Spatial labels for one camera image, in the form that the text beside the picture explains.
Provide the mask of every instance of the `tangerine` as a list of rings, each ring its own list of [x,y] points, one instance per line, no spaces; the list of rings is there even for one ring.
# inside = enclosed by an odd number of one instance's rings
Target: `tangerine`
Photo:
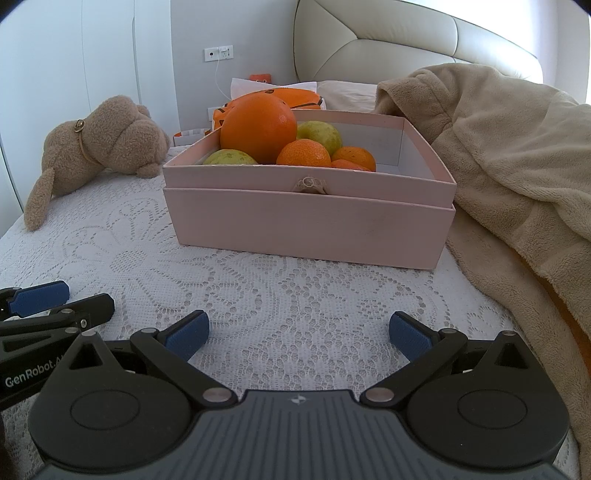
[[[302,138],[283,147],[277,157],[277,165],[330,167],[330,155],[322,144]]]
[[[331,166],[333,168],[345,168],[347,170],[371,171],[368,168],[362,167],[361,165],[357,165],[356,163],[353,163],[352,161],[344,160],[343,158],[335,160],[334,162],[331,163]]]
[[[335,160],[349,160],[369,171],[375,171],[374,156],[361,147],[341,147],[332,156],[332,161]]]

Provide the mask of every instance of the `metal screw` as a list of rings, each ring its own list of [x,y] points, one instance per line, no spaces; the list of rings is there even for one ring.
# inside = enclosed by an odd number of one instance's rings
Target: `metal screw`
[[[232,398],[232,392],[223,387],[208,388],[203,392],[203,398],[211,403],[222,403]]]
[[[365,392],[365,398],[376,403],[386,403],[394,398],[394,392],[389,388],[373,387]]]

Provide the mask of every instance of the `small ring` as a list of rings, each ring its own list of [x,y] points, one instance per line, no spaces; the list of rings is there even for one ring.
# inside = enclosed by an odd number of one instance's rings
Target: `small ring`
[[[84,120],[80,119],[76,122],[76,124],[74,125],[74,132],[76,133],[80,133],[82,132],[82,129],[84,128]]]

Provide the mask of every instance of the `cream leather headboard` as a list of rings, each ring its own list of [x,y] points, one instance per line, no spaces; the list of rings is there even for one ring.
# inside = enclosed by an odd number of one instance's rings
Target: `cream leather headboard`
[[[439,63],[481,63],[542,83],[529,52],[459,18],[399,0],[300,0],[294,25],[301,82],[376,84]]]

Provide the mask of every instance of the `pink cardboard box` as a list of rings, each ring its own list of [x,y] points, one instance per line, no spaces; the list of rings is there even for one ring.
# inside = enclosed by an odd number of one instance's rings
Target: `pink cardboard box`
[[[366,148],[377,172],[277,165],[201,165],[219,130],[164,165],[164,197],[179,243],[290,257],[433,269],[455,209],[456,182],[404,118],[294,110]],[[326,195],[294,193],[303,178]]]

